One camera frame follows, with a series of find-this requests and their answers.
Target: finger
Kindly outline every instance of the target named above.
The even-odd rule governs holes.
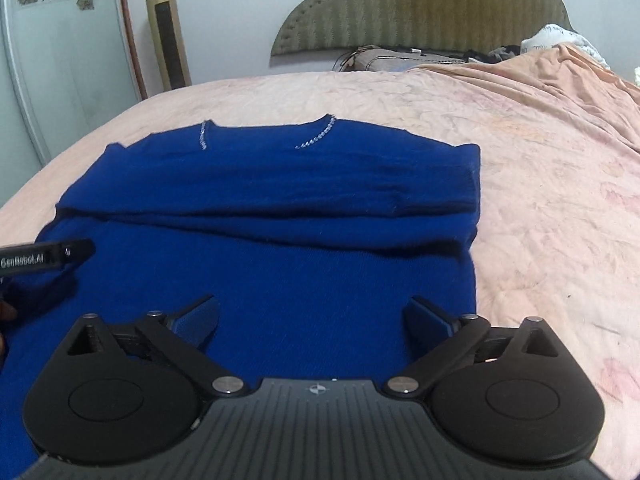
[[[10,304],[5,301],[0,301],[0,321],[12,321],[18,315]]]

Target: white wall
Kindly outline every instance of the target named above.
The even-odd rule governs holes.
[[[302,0],[177,0],[193,84],[282,72],[331,70],[340,52],[304,53],[270,60],[280,25]],[[149,95],[162,81],[145,0],[128,0],[136,49]]]
[[[0,27],[0,206],[40,168],[15,98]]]
[[[206,81],[301,70],[331,70],[340,52],[270,60],[280,25],[302,0],[177,0],[191,78]],[[629,80],[640,66],[640,0],[564,0],[572,25]],[[162,91],[145,0],[129,0],[149,95]]]
[[[634,81],[634,67],[640,66],[640,0],[563,1],[574,29],[614,72]]]

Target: human hand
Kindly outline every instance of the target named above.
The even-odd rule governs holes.
[[[0,321],[11,321],[18,315],[16,310],[5,301],[0,300]],[[4,338],[0,332],[0,363],[4,355]]]

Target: bed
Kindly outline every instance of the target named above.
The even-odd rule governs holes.
[[[58,156],[0,209],[0,245],[32,241],[111,142],[213,119],[304,123],[326,113],[482,151],[472,256],[478,313],[542,316],[596,385],[594,461],[640,470],[640,88],[570,44],[496,65],[295,73],[212,82],[144,101]]]
[[[561,0],[451,0],[449,7],[395,0],[401,9],[391,1],[305,0],[285,20],[272,53],[368,44],[488,52],[519,44],[546,23],[571,29]],[[473,14],[478,8],[485,12]],[[61,195],[112,142],[129,146],[209,119],[254,126],[326,114],[480,146],[481,217],[472,245],[478,313],[498,326],[517,326],[525,316],[549,322],[606,406],[594,462],[615,480],[634,478],[640,88],[571,44],[497,64],[294,73],[157,95],[78,141],[0,208],[0,246],[33,241]]]

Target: logo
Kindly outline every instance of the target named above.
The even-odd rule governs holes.
[[[316,384],[314,384],[313,386],[311,386],[309,388],[309,391],[314,395],[322,395],[322,394],[326,393],[327,390],[328,390],[328,388],[325,388],[320,383],[316,383]]]
[[[0,259],[0,268],[11,269],[13,267],[25,267],[44,263],[44,254],[29,254],[29,256],[11,256]]]

